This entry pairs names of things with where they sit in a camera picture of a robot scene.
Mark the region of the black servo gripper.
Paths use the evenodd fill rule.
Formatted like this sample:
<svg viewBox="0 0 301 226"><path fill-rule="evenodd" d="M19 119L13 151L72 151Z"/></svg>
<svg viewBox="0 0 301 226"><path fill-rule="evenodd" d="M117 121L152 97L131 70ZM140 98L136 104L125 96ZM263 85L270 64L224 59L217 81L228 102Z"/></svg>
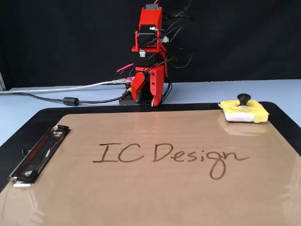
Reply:
<svg viewBox="0 0 301 226"><path fill-rule="evenodd" d="M151 105L160 104L165 78L165 52L139 51L134 54L135 76L131 82L131 94L134 101L139 101L139 92L149 83L153 95Z"/></svg>

